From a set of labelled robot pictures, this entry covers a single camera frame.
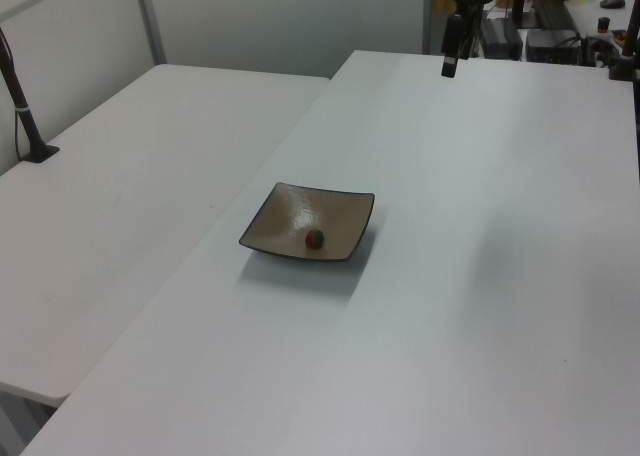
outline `plate rim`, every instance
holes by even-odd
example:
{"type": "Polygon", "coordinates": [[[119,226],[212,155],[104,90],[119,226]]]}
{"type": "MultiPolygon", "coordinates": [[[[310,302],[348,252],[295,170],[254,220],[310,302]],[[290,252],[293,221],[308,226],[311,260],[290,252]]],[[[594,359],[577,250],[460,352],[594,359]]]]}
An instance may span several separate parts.
{"type": "Polygon", "coordinates": [[[316,261],[316,262],[319,262],[319,263],[337,263],[337,262],[347,261],[348,259],[351,258],[351,256],[355,252],[355,250],[358,248],[358,246],[360,245],[360,241],[362,241],[362,238],[364,237],[364,233],[367,231],[367,227],[369,226],[369,221],[371,220],[371,213],[373,213],[373,205],[375,204],[375,202],[376,202],[376,195],[374,193],[358,193],[358,192],[355,192],[355,191],[338,191],[338,190],[335,190],[335,189],[311,188],[309,186],[299,186],[299,185],[296,185],[296,184],[289,184],[289,183],[283,183],[282,181],[278,181],[276,184],[273,185],[273,188],[271,188],[271,191],[269,192],[269,195],[266,197],[264,202],[260,205],[260,208],[258,209],[258,211],[256,211],[256,214],[254,214],[253,218],[251,219],[251,222],[249,223],[247,228],[242,233],[242,236],[240,236],[240,239],[238,240],[238,243],[240,244],[240,246],[244,246],[245,248],[249,248],[249,249],[251,249],[253,251],[257,251],[259,253],[271,254],[273,256],[279,256],[281,258],[294,259],[294,260],[297,260],[297,261],[316,261]],[[289,186],[289,187],[293,187],[293,188],[309,189],[309,190],[312,190],[312,191],[321,191],[321,192],[325,192],[325,193],[340,193],[340,194],[353,194],[353,195],[358,195],[358,196],[371,196],[371,206],[369,207],[369,214],[367,215],[367,220],[365,221],[364,225],[362,226],[362,232],[360,233],[360,236],[358,236],[358,240],[356,241],[356,244],[353,245],[353,248],[351,249],[351,252],[344,258],[332,258],[332,259],[303,258],[303,257],[300,257],[300,256],[292,256],[290,254],[283,254],[283,253],[276,253],[274,251],[267,251],[265,249],[257,248],[255,246],[252,246],[250,244],[243,243],[242,240],[247,235],[247,233],[249,232],[249,230],[253,226],[253,223],[256,221],[256,219],[258,218],[258,216],[262,212],[263,208],[269,202],[269,200],[273,196],[276,188],[279,185],[289,186]]]}

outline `white table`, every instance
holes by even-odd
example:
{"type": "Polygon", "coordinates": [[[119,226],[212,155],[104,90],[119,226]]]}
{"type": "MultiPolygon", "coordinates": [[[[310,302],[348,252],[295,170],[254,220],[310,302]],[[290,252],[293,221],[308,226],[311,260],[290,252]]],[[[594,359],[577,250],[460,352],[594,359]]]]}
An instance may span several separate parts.
{"type": "Polygon", "coordinates": [[[158,66],[0,178],[0,390],[59,405],[327,84],[158,66]]]}
{"type": "Polygon", "coordinates": [[[635,454],[631,86],[441,65],[356,52],[24,456],[635,454]],[[277,181],[376,194],[352,260],[238,245],[277,181]]]}

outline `wall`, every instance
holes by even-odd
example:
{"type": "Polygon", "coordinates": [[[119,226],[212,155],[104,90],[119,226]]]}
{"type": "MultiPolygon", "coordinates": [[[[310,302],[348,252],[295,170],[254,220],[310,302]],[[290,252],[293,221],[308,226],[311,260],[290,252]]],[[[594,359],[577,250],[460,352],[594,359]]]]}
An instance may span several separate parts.
{"type": "MultiPolygon", "coordinates": [[[[138,0],[44,0],[1,27],[45,141],[153,66],[138,0]]],[[[17,162],[13,121],[0,79],[0,174],[17,162]]]]}
{"type": "Polygon", "coordinates": [[[173,64],[332,77],[355,49],[422,51],[425,0],[146,2],[173,64]]]}

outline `red and green ball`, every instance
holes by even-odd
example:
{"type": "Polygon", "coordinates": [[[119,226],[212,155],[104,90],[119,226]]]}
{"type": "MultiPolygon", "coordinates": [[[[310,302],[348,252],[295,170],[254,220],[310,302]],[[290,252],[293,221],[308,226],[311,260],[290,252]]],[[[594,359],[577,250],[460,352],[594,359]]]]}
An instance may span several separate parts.
{"type": "Polygon", "coordinates": [[[304,238],[304,242],[312,249],[321,248],[324,244],[324,234],[319,229],[311,229],[304,238]]]}

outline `brown plate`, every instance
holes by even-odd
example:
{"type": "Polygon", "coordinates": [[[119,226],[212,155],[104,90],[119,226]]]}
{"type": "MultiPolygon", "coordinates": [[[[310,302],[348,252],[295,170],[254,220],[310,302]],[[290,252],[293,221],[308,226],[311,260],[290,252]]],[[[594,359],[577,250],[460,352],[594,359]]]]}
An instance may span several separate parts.
{"type": "Polygon", "coordinates": [[[240,244],[263,253],[310,261],[346,261],[358,246],[373,209],[371,193],[343,193],[277,183],[240,244]],[[324,233],[321,248],[305,243],[310,229],[324,233]]]}

